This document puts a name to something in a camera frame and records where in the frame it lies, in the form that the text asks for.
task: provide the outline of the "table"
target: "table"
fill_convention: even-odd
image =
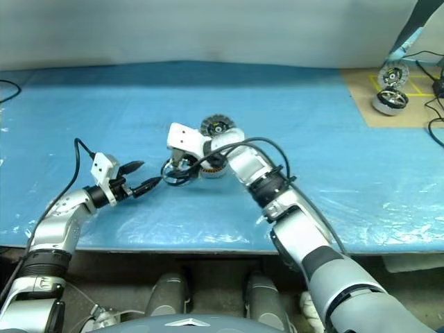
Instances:
[[[271,65],[160,62],[4,71],[23,87],[4,103],[0,244],[23,246],[74,170],[73,139],[121,163],[130,184],[170,156],[171,122],[234,119],[289,156],[298,186],[351,253],[444,250],[444,154],[423,129],[369,128],[340,73]],[[269,150],[279,162],[279,155]],[[83,155],[75,188],[93,185]],[[90,250],[274,253],[260,209],[233,175],[104,207],[82,229]]]

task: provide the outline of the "cardboard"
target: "cardboard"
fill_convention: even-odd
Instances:
[[[426,70],[438,78],[438,67],[427,67]],[[377,84],[379,68],[342,69],[341,73],[362,117],[370,127],[424,128],[431,119],[437,117],[433,110],[424,106],[424,103],[434,99],[432,80],[416,66],[410,67],[409,79],[400,88],[409,97],[409,104],[401,114],[392,117],[376,111],[371,104],[381,90]],[[436,101],[430,105],[444,116],[444,110]],[[444,123],[435,123],[434,126],[444,127]]]

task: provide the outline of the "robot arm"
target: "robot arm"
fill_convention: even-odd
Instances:
[[[358,263],[331,247],[322,217],[282,175],[280,167],[249,146],[222,149],[244,139],[238,128],[205,137],[197,130],[173,123],[168,137],[168,147],[173,150],[171,165],[180,165],[185,155],[199,160],[218,150],[225,156],[268,222],[274,223],[271,239],[283,260],[302,270],[327,332],[433,332],[387,294]],[[203,166],[215,167],[210,161]]]
[[[143,162],[119,167],[111,155],[95,153],[92,175],[96,184],[65,194],[38,223],[27,256],[12,283],[0,312],[0,329],[27,333],[61,333],[65,305],[60,301],[65,275],[74,254],[82,224],[107,205],[154,188],[159,177],[132,189],[123,175]]]

